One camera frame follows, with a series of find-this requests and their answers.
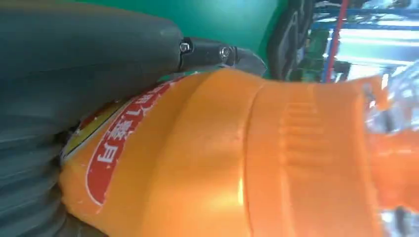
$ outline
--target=blue metal rack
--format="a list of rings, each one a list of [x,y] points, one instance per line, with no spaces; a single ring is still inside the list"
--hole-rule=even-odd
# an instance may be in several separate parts
[[[406,17],[411,20],[419,20],[419,9],[345,9],[345,14],[341,13],[339,8],[320,8],[316,9],[315,13],[327,14],[318,18],[317,20],[336,18],[334,22],[315,22],[312,24],[311,29],[325,29],[333,30],[332,42],[336,41],[339,36],[340,29],[337,29],[338,22],[346,19],[340,19],[338,16],[346,15],[346,18],[355,15],[371,15],[371,14],[394,14]],[[392,26],[392,25],[379,25],[379,24],[355,24],[355,23],[343,23],[342,29],[368,29],[368,30],[407,30],[407,31],[419,31],[419,26]],[[324,73],[322,75],[322,82],[327,82],[330,76],[330,70],[334,64],[333,55],[336,52],[336,44],[330,45],[328,50],[328,58],[324,65]]]

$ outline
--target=red label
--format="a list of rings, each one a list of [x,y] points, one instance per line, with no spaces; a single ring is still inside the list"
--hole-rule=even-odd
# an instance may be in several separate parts
[[[90,159],[86,175],[87,190],[96,204],[102,205],[105,201],[106,191],[118,159],[124,150],[125,141],[135,131],[157,99],[174,82],[165,82],[151,91],[134,97],[103,135]]]

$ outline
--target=bolt head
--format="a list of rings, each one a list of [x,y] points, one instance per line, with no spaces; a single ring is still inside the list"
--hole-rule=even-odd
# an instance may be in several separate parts
[[[180,51],[182,53],[191,50],[191,46],[188,43],[181,43],[180,44]]]
[[[220,56],[222,57],[222,58],[228,58],[228,56],[230,55],[230,49],[229,48],[227,48],[227,47],[223,47],[221,50],[220,50]]]

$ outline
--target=clear plastic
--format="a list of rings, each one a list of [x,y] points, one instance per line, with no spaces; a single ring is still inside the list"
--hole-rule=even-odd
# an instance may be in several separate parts
[[[371,133],[397,134],[402,130],[419,132],[419,61],[383,76],[391,107],[380,111],[371,90],[366,88],[369,106],[366,126]],[[401,207],[381,212],[389,237],[419,237],[419,215]]]

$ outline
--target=green panel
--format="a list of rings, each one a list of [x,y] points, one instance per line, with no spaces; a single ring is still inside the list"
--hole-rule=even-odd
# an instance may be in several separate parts
[[[185,36],[248,48],[266,59],[270,32],[288,0],[75,0],[171,19]]]

